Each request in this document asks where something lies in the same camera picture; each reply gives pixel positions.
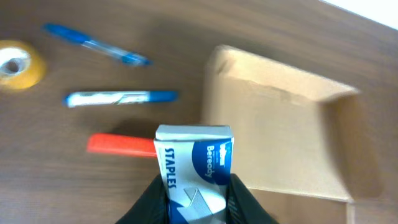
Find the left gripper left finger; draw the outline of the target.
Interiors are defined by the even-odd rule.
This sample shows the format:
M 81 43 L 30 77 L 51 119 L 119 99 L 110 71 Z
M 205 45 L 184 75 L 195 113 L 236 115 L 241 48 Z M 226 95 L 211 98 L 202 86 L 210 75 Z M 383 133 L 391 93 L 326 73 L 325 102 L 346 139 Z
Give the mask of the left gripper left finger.
M 134 205 L 116 224 L 168 224 L 168 198 L 158 174 Z

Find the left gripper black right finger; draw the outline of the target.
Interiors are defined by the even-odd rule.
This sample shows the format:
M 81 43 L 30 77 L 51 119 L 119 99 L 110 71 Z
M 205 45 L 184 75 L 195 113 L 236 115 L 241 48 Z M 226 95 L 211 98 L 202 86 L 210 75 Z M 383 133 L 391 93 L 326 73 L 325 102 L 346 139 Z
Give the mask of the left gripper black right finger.
M 227 224 L 279 224 L 256 200 L 236 174 L 231 174 L 226 194 Z

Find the white blue staples box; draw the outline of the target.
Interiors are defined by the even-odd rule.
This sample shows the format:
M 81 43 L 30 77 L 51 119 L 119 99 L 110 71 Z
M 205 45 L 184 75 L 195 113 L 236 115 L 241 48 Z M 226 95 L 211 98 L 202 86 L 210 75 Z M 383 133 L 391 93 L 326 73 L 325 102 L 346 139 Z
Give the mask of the white blue staples box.
M 154 145 L 170 223 L 226 223 L 234 145 L 231 128 L 161 124 Z

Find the cardboard box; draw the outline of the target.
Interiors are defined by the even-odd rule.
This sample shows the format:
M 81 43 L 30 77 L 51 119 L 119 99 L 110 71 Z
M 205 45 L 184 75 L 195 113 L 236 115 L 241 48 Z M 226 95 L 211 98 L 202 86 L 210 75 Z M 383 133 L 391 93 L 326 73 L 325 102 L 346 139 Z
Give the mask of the cardboard box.
M 397 93 L 220 45 L 203 122 L 235 137 L 232 171 L 280 223 L 397 222 Z

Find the blue whiteboard marker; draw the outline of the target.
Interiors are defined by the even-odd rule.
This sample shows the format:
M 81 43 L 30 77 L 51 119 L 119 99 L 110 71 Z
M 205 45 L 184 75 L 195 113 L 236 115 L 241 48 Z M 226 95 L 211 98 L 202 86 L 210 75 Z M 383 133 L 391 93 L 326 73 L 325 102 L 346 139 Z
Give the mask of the blue whiteboard marker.
M 131 105 L 139 103 L 168 103 L 178 99 L 175 90 L 146 91 L 77 91 L 68 94 L 64 104 L 68 108 L 93 105 Z

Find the yellow tape roll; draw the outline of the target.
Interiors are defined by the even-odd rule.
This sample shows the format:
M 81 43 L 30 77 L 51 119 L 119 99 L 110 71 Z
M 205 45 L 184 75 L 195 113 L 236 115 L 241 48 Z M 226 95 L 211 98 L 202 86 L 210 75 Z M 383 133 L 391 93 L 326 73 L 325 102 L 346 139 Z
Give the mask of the yellow tape roll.
M 40 82 L 47 65 L 31 45 L 16 41 L 1 41 L 1 89 L 22 91 Z

